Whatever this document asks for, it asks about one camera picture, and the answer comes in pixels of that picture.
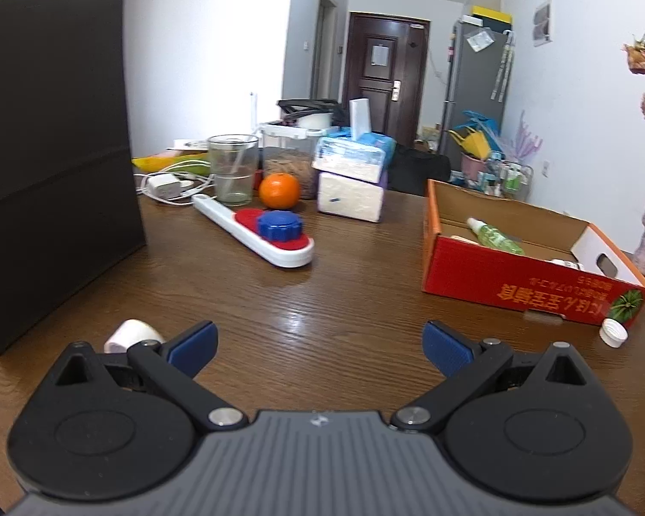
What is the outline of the white tape roll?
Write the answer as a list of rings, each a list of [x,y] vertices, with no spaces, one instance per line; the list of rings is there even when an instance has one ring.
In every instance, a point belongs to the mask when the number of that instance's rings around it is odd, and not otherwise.
[[[107,354],[126,353],[130,347],[144,340],[162,344],[165,339],[152,326],[142,320],[126,319],[104,343],[103,352]]]

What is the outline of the beige cube adapter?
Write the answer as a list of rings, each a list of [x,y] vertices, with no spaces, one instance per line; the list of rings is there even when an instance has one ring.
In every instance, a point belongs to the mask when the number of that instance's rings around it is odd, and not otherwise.
[[[480,246],[480,243],[478,243],[478,241],[475,241],[475,240],[472,240],[472,239],[469,239],[469,238],[465,238],[464,236],[450,235],[450,238],[453,239],[453,240],[460,241],[461,243],[470,243],[471,245]]]

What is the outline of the green spray bottle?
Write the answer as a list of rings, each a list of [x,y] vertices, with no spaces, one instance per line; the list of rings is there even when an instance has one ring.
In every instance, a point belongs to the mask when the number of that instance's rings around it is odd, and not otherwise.
[[[467,226],[482,246],[497,249],[500,252],[516,255],[524,254],[523,248],[504,235],[499,228],[488,225],[486,222],[475,218],[468,218]]]

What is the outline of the white spray bottle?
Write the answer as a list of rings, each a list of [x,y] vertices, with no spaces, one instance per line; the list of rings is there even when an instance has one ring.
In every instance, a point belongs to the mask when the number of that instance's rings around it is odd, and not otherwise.
[[[552,258],[552,260],[549,260],[547,262],[555,264],[556,266],[561,266],[568,269],[574,269],[579,271],[584,270],[583,265],[577,261],[563,260],[562,258]]]

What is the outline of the blue gear lid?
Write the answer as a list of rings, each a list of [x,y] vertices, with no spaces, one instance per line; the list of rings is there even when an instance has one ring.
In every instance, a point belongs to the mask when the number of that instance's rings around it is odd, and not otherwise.
[[[273,243],[288,243],[303,235],[303,220],[291,211],[264,211],[256,219],[256,232]]]

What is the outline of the red cardboard box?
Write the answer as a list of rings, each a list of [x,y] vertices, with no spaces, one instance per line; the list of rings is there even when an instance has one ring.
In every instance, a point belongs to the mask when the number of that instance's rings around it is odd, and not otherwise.
[[[433,179],[425,205],[422,287],[429,294],[592,325],[613,318],[630,326],[645,305],[645,276],[591,222]],[[478,241],[468,218],[499,228],[524,254],[451,239]],[[548,263],[552,258],[584,270]]]

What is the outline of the white bottle cap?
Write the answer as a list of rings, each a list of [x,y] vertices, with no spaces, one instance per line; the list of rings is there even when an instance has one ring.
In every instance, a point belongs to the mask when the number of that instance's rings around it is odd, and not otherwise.
[[[599,330],[601,340],[609,347],[619,348],[628,339],[628,332],[620,322],[612,318],[606,318]]]

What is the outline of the white red jar opener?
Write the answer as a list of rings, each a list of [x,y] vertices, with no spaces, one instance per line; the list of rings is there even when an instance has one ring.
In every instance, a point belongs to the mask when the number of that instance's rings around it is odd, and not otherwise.
[[[314,240],[304,231],[303,235],[288,243],[273,243],[260,237],[256,232],[256,219],[264,211],[246,209],[233,211],[222,205],[216,199],[198,194],[192,198],[192,205],[207,219],[220,226],[235,240],[242,243],[252,252],[272,264],[283,269],[298,269],[310,264],[313,260]]]

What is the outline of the black paper bag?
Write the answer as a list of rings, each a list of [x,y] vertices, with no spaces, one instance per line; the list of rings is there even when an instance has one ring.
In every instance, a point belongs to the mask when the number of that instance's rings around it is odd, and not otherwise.
[[[123,0],[0,0],[0,354],[144,243]]]

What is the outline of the purple tissue pack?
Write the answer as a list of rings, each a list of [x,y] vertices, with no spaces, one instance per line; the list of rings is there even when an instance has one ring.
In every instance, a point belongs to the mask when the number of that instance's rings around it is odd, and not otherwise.
[[[379,222],[384,200],[381,185],[330,172],[319,175],[316,208],[326,215]]]

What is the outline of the black folding chair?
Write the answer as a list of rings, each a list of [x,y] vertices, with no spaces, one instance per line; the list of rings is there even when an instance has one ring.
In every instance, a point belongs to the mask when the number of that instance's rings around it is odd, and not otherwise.
[[[451,162],[447,156],[397,146],[388,169],[388,189],[425,196],[430,179],[447,182],[450,177]]]

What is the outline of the banana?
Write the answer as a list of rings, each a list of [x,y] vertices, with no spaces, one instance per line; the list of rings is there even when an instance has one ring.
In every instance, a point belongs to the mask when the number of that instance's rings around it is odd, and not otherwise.
[[[188,171],[197,175],[208,175],[211,172],[207,153],[175,154],[174,151],[168,151],[163,154],[137,157],[132,159],[131,163],[143,174],[155,174],[164,170]]]

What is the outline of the orange fruit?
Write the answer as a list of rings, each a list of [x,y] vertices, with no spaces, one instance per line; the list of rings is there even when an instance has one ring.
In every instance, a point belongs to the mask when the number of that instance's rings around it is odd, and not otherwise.
[[[291,210],[300,199],[300,184],[295,176],[280,172],[265,176],[258,188],[262,204],[271,210]]]

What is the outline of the glass cup with straw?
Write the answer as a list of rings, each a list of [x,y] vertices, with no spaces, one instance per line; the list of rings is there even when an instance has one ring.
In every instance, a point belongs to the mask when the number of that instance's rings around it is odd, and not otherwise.
[[[208,139],[209,163],[215,198],[238,207],[252,201],[260,161],[260,140],[255,134],[224,134]]]

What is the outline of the blue tissue pack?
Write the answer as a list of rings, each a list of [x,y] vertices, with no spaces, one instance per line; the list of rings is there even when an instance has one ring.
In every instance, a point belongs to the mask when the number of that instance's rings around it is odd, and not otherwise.
[[[370,131],[368,98],[349,102],[350,126],[321,138],[313,154],[313,168],[320,172],[378,184],[390,166],[396,141]]]

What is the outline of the clear food container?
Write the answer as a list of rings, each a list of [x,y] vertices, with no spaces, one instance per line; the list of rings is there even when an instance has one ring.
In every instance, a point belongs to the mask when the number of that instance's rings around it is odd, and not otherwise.
[[[319,138],[328,132],[264,123],[260,128],[263,174],[289,174],[299,182],[301,199],[316,198],[318,171],[313,168],[314,152]]]

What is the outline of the grey refrigerator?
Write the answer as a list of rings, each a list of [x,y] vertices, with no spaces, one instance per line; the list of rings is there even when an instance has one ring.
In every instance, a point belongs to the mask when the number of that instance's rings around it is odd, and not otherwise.
[[[461,149],[450,131],[470,121],[466,111],[494,120],[498,128],[502,126],[507,42],[507,34],[462,20],[454,23],[439,143],[439,153],[453,164],[460,162]]]

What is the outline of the dark brown door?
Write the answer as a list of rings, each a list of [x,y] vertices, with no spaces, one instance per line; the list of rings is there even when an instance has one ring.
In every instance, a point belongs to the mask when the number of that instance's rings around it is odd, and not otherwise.
[[[344,100],[366,98],[373,131],[406,147],[417,134],[429,35],[426,20],[349,14]]]

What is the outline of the yellow box on fridge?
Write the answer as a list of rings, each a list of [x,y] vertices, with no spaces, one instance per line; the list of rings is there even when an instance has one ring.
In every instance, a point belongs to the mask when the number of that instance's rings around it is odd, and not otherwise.
[[[483,6],[473,5],[470,9],[470,13],[472,13],[473,16],[478,16],[479,18],[509,23],[510,25],[511,23],[513,23],[513,17],[510,14],[503,13],[501,11],[495,11],[495,9]]]

